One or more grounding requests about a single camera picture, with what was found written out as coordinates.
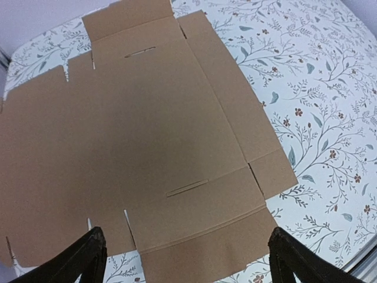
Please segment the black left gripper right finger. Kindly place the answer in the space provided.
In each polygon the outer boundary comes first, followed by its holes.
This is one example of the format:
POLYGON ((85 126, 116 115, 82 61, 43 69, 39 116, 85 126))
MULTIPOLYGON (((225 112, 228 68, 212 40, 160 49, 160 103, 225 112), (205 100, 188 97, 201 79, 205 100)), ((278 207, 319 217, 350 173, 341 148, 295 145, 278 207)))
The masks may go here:
POLYGON ((281 227, 274 228, 269 241, 269 265, 273 282, 361 282, 360 279, 326 262, 281 227))

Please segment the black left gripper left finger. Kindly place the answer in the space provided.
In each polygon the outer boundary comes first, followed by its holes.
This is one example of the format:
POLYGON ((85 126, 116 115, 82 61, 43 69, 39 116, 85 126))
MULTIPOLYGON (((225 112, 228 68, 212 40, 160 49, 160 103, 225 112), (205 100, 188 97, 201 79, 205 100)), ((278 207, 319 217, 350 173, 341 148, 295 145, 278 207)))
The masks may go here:
POLYGON ((105 236, 96 226, 55 258, 13 282, 103 282, 106 264, 105 236))

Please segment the brown cardboard box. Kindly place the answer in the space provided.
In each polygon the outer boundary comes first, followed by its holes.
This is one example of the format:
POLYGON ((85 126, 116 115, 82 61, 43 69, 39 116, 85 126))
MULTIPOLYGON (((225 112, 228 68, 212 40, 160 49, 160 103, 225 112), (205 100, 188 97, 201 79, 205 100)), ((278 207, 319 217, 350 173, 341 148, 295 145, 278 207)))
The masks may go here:
POLYGON ((91 51, 13 89, 1 114, 1 240, 38 266, 102 228, 148 282, 214 282, 269 251, 266 200, 297 183, 258 98, 201 11, 120 1, 91 51))

